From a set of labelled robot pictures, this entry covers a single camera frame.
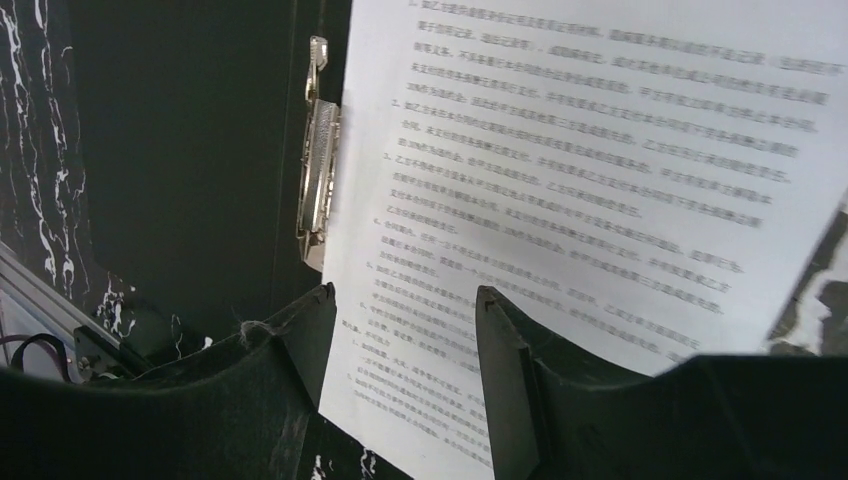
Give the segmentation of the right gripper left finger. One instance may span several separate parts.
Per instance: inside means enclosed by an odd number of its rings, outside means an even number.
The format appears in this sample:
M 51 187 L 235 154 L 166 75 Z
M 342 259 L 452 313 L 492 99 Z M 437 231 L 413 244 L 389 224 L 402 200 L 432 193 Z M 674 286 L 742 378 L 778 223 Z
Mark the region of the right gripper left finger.
M 271 318 L 134 379 L 1 372 L 5 479 L 296 479 L 336 318 L 316 287 Z

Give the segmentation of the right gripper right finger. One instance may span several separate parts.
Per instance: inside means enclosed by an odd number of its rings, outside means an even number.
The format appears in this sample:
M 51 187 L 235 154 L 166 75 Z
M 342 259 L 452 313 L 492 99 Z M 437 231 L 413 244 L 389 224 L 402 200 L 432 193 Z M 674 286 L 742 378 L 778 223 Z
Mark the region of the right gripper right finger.
M 843 479 L 843 357 L 695 356 L 656 376 L 608 362 L 497 289 L 476 336 L 498 479 Z

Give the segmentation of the printed paper sheet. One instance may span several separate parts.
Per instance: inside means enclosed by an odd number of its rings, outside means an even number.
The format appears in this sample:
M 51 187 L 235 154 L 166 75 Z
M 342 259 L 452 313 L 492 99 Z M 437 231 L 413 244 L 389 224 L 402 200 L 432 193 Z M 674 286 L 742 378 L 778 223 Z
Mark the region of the printed paper sheet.
M 843 1 L 356 1 L 324 417 L 494 475 L 476 298 L 656 377 L 847 361 Z

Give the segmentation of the white A4 file folder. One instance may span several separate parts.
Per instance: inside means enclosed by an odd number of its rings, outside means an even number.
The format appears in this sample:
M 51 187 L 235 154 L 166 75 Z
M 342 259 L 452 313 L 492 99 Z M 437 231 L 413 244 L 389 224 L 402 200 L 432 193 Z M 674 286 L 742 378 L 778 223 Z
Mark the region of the white A4 file folder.
M 339 102 L 347 1 L 73 1 L 78 113 L 95 262 L 207 338 L 332 284 L 302 258 L 298 203 L 310 40 L 319 96 Z M 320 401 L 329 400 L 328 368 Z M 296 479 L 397 479 L 319 414 Z

